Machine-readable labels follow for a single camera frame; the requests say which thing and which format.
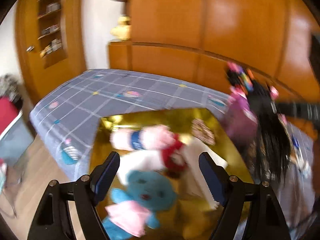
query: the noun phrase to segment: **wooden cabinet door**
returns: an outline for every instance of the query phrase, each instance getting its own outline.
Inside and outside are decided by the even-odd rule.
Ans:
[[[16,43],[23,79],[32,102],[85,70],[81,37],[81,0],[60,0],[60,10],[46,12],[51,0],[19,0],[16,13]],[[42,36],[42,29],[58,24],[55,33]],[[62,48],[45,57],[40,52],[59,38]]]
[[[230,94],[230,83],[226,75],[227,62],[214,57],[200,55],[196,83],[226,94]]]
[[[133,42],[200,46],[202,0],[131,0]]]
[[[276,78],[307,101],[320,100],[319,84],[309,62],[311,33],[319,25],[302,0],[289,0],[290,18],[284,60]]]
[[[132,70],[194,82],[199,55],[181,49],[132,46]]]
[[[131,41],[110,41],[107,46],[109,67],[131,70]]]
[[[207,0],[204,47],[274,76],[285,32],[285,0]]]

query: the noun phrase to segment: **gray bedspread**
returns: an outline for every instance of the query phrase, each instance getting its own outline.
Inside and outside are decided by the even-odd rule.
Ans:
[[[138,111],[205,107],[218,119],[226,110],[228,95],[193,83],[133,71],[87,70],[43,98],[30,114],[31,122],[58,166],[71,181],[87,174],[95,132],[100,117]],[[292,125],[302,155],[312,164],[312,140]],[[72,146],[77,163],[67,165],[61,152]],[[304,179],[291,165],[283,186],[275,188],[289,227],[307,217],[314,202],[311,179]],[[292,233],[295,239],[305,226]],[[239,227],[238,237],[243,231]]]

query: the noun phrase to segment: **screw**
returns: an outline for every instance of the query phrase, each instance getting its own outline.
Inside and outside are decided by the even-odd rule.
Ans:
[[[237,176],[230,176],[229,179],[232,181],[232,182],[237,182],[238,181],[238,177]]]
[[[88,181],[89,180],[89,175],[83,175],[82,177],[81,177],[81,180],[82,181],[84,181],[84,182],[86,182],[86,181]]]
[[[55,186],[56,184],[57,184],[57,181],[55,179],[53,179],[49,182],[49,186],[51,186],[51,187]]]
[[[269,182],[267,182],[267,181],[263,181],[263,182],[262,182],[262,185],[263,185],[264,187],[269,187],[270,184],[269,184]]]

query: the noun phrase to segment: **white wall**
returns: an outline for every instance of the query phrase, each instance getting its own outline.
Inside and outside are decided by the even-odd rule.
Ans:
[[[3,22],[0,24],[0,76],[10,73],[19,81],[18,87],[23,98],[23,116],[27,121],[33,108],[29,95],[23,85],[23,77],[18,59],[14,27],[17,2],[12,6]]]
[[[87,68],[109,68],[110,30],[117,26],[123,3],[114,0],[82,0],[82,39]]]
[[[17,2],[12,6],[0,25],[0,76],[11,73],[22,82],[23,79],[14,36],[16,8]]]

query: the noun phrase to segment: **gold tray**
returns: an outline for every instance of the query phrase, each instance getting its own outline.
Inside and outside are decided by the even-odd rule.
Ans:
[[[186,142],[192,137],[191,123],[195,118],[202,119],[214,133],[216,144],[209,147],[228,162],[227,173],[238,176],[243,182],[253,183],[236,147],[228,138],[218,120],[205,108],[147,111],[102,117],[92,149],[90,172],[97,165],[102,164],[110,152],[116,151],[120,155],[128,153],[128,151],[112,148],[109,136],[113,129],[131,128],[138,130],[144,126],[164,124],[169,126],[172,132],[179,133],[180,139]],[[179,195],[179,179],[169,178],[169,180]],[[110,188],[112,187],[124,189],[117,176],[115,176]],[[209,211],[207,202],[195,197],[182,200],[178,197],[176,202],[169,211],[157,212],[161,227],[159,229],[146,228],[146,235],[141,239],[207,240],[209,238],[221,215],[222,208],[219,207],[215,211]],[[107,194],[106,198],[97,205],[96,209],[101,220],[107,216],[105,206],[111,204],[112,201]],[[249,203],[244,203],[242,219],[247,216],[248,211]]]

